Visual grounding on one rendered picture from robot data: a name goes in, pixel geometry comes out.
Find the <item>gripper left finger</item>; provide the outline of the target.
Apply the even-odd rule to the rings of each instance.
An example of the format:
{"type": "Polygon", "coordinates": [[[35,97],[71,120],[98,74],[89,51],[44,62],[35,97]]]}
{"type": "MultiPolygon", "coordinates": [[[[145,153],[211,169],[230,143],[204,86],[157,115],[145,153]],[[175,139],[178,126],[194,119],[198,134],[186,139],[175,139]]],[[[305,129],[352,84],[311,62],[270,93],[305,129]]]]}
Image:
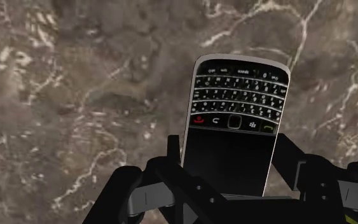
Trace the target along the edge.
{"type": "Polygon", "coordinates": [[[137,188],[151,190],[141,200],[157,202],[168,224],[228,224],[227,200],[202,178],[192,177],[179,164],[179,137],[170,135],[167,154],[148,160],[146,168],[125,165],[109,177],[82,224],[141,224],[148,209],[130,214],[130,197],[137,188]]]}

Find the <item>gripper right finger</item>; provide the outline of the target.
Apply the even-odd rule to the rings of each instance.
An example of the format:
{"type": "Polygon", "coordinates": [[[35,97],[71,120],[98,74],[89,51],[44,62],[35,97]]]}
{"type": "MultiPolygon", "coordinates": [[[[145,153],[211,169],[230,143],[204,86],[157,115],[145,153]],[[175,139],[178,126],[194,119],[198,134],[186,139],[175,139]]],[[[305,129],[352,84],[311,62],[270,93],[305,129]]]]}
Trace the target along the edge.
{"type": "Polygon", "coordinates": [[[358,162],[337,167],[279,133],[272,164],[288,187],[300,193],[294,213],[304,224],[358,224],[358,162]]]}

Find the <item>black keypad phone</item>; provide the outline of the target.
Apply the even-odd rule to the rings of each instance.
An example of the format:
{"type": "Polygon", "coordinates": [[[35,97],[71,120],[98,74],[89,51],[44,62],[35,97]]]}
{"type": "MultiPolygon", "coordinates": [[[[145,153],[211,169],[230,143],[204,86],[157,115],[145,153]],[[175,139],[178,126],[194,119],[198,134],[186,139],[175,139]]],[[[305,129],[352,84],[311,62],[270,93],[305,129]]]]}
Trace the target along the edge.
{"type": "Polygon", "coordinates": [[[229,53],[193,69],[181,166],[223,195],[265,193],[290,84],[277,61],[229,53]]]}

